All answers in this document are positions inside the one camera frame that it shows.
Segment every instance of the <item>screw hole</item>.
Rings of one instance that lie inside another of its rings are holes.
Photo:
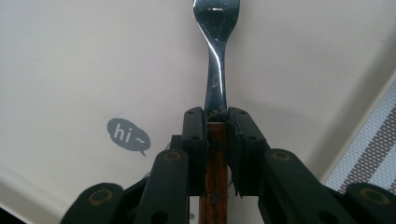
[[[167,161],[178,161],[181,158],[180,154],[174,151],[166,153],[164,157]]]
[[[377,205],[384,206],[390,204],[390,199],[386,195],[375,189],[361,189],[361,196],[372,203],[376,203]]]
[[[318,214],[320,221],[326,224],[337,224],[338,223],[338,218],[329,213],[329,212],[319,212]]]
[[[272,157],[278,161],[289,161],[291,159],[289,154],[281,151],[273,152]]]
[[[113,198],[113,191],[111,189],[99,189],[90,195],[88,201],[91,205],[98,206],[111,201],[111,198]]]
[[[168,215],[165,212],[156,212],[151,216],[152,224],[163,224],[168,221]]]

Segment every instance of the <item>fork neck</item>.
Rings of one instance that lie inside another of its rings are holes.
[[[209,71],[206,86],[205,112],[209,122],[224,122],[227,118],[224,56],[226,43],[208,42]]]

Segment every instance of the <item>gray striped cloth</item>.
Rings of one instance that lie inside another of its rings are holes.
[[[342,193],[368,182],[396,194],[396,82],[381,99],[325,182]]]

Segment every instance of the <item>white surface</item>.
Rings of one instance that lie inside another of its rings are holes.
[[[390,85],[389,89],[384,89],[387,90],[386,94],[381,98],[378,104],[376,104],[374,111],[370,111],[370,117],[363,122],[364,124],[362,127],[359,127],[359,133],[353,139],[346,152],[343,153],[342,159],[337,162],[334,169],[332,169],[332,172],[329,174],[325,182],[327,187],[341,191],[341,187],[348,179],[348,175],[357,165],[370,142],[374,141],[377,132],[380,130],[381,126],[384,125],[392,109],[396,106],[396,80]],[[395,164],[396,145],[380,163],[369,183],[378,185],[384,189],[389,189],[396,177]]]
[[[0,1],[2,206],[56,223],[85,188],[126,188],[150,170],[184,111],[204,103],[207,49],[191,5]],[[394,76],[395,12],[394,0],[242,0],[229,105],[322,177]],[[111,141],[112,118],[148,134],[147,157]],[[239,201],[230,223],[260,218],[256,201]]]

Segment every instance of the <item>wooden dowel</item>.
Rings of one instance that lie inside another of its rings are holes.
[[[226,224],[228,168],[224,159],[227,144],[226,123],[208,123],[206,196],[200,200],[199,224]]]

